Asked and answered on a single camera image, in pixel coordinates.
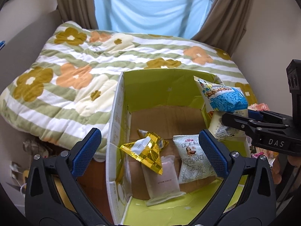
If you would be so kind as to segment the grey bed headboard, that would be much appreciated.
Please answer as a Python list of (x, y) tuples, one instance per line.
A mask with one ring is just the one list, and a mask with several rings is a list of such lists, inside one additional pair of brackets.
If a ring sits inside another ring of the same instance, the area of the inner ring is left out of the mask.
[(59, 10), (43, 15), (1, 49), (1, 90), (36, 61), (46, 41), (62, 24)]

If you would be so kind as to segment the blue window cloth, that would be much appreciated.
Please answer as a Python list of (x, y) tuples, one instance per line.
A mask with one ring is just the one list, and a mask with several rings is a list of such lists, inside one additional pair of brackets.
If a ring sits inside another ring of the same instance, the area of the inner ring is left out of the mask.
[(213, 0), (94, 0), (100, 30), (176, 36), (199, 32)]

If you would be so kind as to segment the floral striped quilt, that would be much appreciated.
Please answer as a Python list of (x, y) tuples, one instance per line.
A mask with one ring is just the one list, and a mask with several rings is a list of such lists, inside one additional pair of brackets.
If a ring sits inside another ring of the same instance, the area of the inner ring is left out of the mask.
[(197, 41), (154, 34), (87, 30), (68, 21), (57, 27), (36, 61), (1, 93), (1, 115), (12, 127), (71, 149), (92, 127), (106, 154), (117, 81), (129, 70), (179, 68), (206, 72), (257, 99), (227, 52)]

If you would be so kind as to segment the gold yellow snack bag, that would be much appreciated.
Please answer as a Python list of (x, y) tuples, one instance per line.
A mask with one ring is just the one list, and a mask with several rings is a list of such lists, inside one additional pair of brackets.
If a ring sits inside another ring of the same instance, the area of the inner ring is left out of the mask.
[(137, 133), (140, 139), (124, 143), (120, 149), (156, 174), (162, 175), (163, 166), (160, 152), (169, 145), (169, 141), (154, 132), (138, 129)]

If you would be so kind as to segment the blue white snack bag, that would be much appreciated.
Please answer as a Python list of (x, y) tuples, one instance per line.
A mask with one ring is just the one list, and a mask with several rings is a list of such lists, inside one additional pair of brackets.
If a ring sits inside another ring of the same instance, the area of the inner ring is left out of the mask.
[(241, 89), (211, 83), (197, 76), (194, 80), (201, 92), (206, 112), (212, 115), (208, 128), (211, 134), (219, 141), (245, 136), (242, 131), (222, 123), (222, 116), (225, 113), (248, 116), (248, 102)]

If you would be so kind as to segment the brown curtain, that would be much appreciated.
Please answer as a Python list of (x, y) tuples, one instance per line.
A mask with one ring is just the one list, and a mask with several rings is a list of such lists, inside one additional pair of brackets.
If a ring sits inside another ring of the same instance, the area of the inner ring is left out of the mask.
[(245, 32), (254, 0), (214, 0), (201, 29), (192, 40), (224, 50), (230, 56)]
[(64, 22), (73, 21), (84, 29), (98, 29), (94, 0), (57, 0)]

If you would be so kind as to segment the white nut snack bag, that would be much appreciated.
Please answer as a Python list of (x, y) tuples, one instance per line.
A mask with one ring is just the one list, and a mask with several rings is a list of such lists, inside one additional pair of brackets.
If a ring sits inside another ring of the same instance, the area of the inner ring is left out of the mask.
[(212, 165), (199, 144), (198, 134), (175, 135), (173, 136), (173, 142), (182, 161), (178, 178), (180, 184), (216, 176)]

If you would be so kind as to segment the frosted pink snack packet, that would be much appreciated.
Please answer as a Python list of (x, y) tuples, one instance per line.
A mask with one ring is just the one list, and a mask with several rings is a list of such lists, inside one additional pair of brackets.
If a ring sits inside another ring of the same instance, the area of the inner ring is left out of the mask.
[(176, 169), (174, 167), (174, 155), (162, 156), (163, 173), (159, 175), (145, 166), (142, 167), (149, 200), (145, 203), (148, 207), (161, 204), (170, 199), (185, 195), (180, 190)]

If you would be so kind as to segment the right brown curtain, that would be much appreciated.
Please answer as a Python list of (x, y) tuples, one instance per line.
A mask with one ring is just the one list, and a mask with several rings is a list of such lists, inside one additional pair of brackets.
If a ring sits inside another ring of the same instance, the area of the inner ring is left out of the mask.
[(201, 29), (192, 40), (224, 50), (230, 56), (245, 32), (254, 0), (214, 0)]

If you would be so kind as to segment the left brown curtain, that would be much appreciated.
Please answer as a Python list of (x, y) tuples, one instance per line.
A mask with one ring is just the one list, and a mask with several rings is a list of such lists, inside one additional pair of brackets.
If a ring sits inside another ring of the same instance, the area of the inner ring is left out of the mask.
[(57, 0), (64, 22), (73, 21), (84, 29), (98, 29), (94, 0)]

